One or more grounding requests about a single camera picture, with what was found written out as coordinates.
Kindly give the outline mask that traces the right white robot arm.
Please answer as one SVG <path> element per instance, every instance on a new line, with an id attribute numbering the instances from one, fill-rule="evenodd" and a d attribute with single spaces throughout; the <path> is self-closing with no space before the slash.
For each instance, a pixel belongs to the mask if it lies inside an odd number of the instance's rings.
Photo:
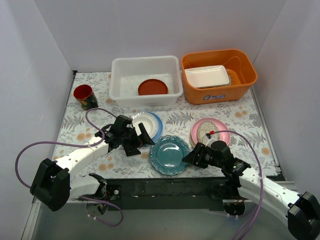
<path id="1" fill-rule="evenodd" d="M 220 168 L 230 198 L 256 203 L 281 220 L 297 240 L 315 240 L 320 235 L 320 204 L 313 194 L 301 194 L 259 176 L 248 163 L 234 157 L 224 141 L 211 146 L 199 142 L 182 161 L 203 169 Z"/>

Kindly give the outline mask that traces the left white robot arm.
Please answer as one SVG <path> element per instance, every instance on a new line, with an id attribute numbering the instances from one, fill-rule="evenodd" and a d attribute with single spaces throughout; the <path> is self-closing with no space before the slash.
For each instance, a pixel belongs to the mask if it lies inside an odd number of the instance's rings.
<path id="1" fill-rule="evenodd" d="M 140 148 L 153 145 L 159 124 L 139 121 L 134 125 L 130 117 L 119 115 L 113 124 L 104 126 L 84 148 L 64 157 L 43 160 L 30 187 L 30 193 L 51 211 L 61 209 L 68 200 L 82 196 L 102 200 L 107 194 L 107 181 L 96 173 L 75 178 L 95 159 L 123 147 L 126 156 L 139 155 Z"/>

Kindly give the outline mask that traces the teal scalloped plate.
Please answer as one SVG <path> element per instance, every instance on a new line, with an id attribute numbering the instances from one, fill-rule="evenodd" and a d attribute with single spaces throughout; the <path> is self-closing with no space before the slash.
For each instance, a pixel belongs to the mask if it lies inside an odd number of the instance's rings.
<path id="1" fill-rule="evenodd" d="M 190 153 L 188 144 L 180 137 L 166 135 L 160 137 L 149 149 L 149 161 L 153 168 L 165 176 L 175 176 L 184 172 L 189 164 L 182 159 Z"/>

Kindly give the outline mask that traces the red-brown fluted plate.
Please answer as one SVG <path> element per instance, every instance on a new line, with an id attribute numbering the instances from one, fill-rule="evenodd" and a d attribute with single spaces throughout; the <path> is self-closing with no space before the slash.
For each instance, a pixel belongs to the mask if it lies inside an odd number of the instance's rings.
<path id="1" fill-rule="evenodd" d="M 138 86 L 139 96 L 165 95 L 169 93 L 167 85 L 159 79 L 147 79 Z"/>

